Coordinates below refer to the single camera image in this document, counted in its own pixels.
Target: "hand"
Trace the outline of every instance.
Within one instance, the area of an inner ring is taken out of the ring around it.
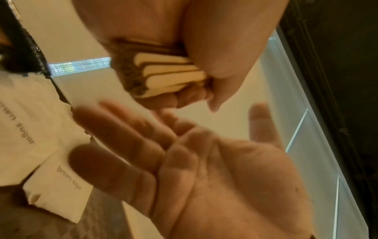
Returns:
[[[251,109],[251,141],[154,114],[162,125],[113,102],[77,108],[75,121],[130,164],[83,145],[71,167],[150,217],[166,239],[311,237],[311,202],[265,104]]]
[[[264,50],[288,0],[73,0],[86,27],[109,50],[114,41],[184,43],[189,57],[213,78],[211,90],[138,99],[149,109],[209,99],[217,111],[242,85]]]

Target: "white line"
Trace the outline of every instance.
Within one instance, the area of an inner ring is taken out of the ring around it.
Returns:
[[[304,121],[304,118],[305,118],[306,115],[307,115],[307,112],[308,112],[308,109],[306,109],[306,111],[304,112],[304,114],[303,114],[303,116],[302,116],[302,119],[300,119],[300,122],[299,122],[298,126],[296,127],[296,130],[295,130],[293,136],[291,137],[291,140],[290,140],[289,144],[288,144],[287,147],[286,147],[286,150],[285,150],[286,153],[289,151],[291,145],[293,144],[294,139],[295,139],[295,137],[296,137],[296,134],[298,133],[298,131],[299,131],[299,129],[300,129],[300,127],[301,127],[301,125],[302,125],[302,123],[303,123],[303,121]]]
[[[337,237],[337,219],[339,215],[339,187],[340,187],[340,177],[337,177],[337,189],[336,189],[336,203],[335,203],[335,219],[334,219],[334,236],[333,239]]]

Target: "blurry hand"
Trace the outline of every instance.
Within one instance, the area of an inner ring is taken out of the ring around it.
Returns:
[[[96,145],[70,155],[85,180],[151,218],[166,239],[309,239],[311,202],[265,104],[251,140],[233,140],[170,111],[161,125],[114,102],[74,110]]]
[[[140,104],[161,109],[209,99],[213,111],[240,88],[288,3],[288,0],[72,1],[86,27],[114,59],[117,53],[106,46],[120,39],[168,46],[184,43],[194,64],[213,77],[210,93],[192,87],[176,94],[138,99]]]

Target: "blue light strip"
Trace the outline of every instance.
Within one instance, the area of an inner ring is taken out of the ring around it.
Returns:
[[[52,76],[64,76],[89,70],[108,68],[110,67],[110,57],[51,63],[48,67]]]

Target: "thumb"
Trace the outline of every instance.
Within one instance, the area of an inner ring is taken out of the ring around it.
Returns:
[[[266,103],[252,105],[249,110],[249,135],[252,141],[268,143],[284,150],[280,135]]]
[[[231,98],[243,84],[245,77],[229,77],[227,79],[213,79],[212,89],[214,97],[208,101],[209,109],[217,112],[222,104]]]

